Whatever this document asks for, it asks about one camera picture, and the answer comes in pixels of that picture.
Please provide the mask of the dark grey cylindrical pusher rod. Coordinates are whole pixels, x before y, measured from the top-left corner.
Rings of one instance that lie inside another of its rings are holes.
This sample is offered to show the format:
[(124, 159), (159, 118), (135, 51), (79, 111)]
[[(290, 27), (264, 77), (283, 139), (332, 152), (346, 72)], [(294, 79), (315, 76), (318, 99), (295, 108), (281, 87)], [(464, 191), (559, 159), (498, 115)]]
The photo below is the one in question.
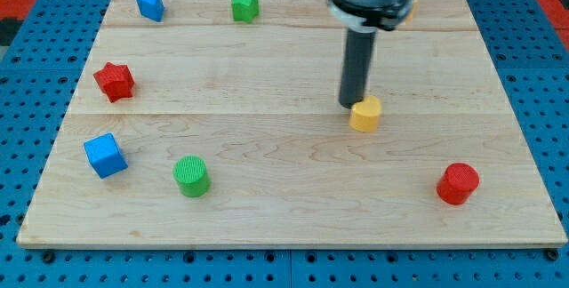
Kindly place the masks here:
[(364, 99), (375, 36), (375, 32), (348, 30), (339, 90), (339, 103), (344, 108)]

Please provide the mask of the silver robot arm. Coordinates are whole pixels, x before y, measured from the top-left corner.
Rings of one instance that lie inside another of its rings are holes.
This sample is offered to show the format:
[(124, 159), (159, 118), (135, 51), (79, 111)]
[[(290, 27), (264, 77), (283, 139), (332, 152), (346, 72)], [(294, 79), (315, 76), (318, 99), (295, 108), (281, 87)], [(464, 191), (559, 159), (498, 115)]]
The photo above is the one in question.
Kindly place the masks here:
[(414, 0), (327, 0), (347, 28), (339, 103), (351, 108), (365, 97), (378, 31), (393, 31), (411, 14)]

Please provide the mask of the yellow block behind arm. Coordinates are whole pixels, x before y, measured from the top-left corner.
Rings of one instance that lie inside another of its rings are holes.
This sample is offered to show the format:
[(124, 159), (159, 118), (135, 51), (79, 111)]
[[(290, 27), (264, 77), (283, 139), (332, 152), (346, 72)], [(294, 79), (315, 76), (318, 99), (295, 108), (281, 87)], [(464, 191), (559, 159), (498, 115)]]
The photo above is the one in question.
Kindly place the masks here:
[(413, 18), (415, 10), (416, 10), (417, 3), (418, 3), (418, 0), (413, 0), (410, 11), (408, 12), (407, 16), (405, 17), (405, 22), (407, 22)]

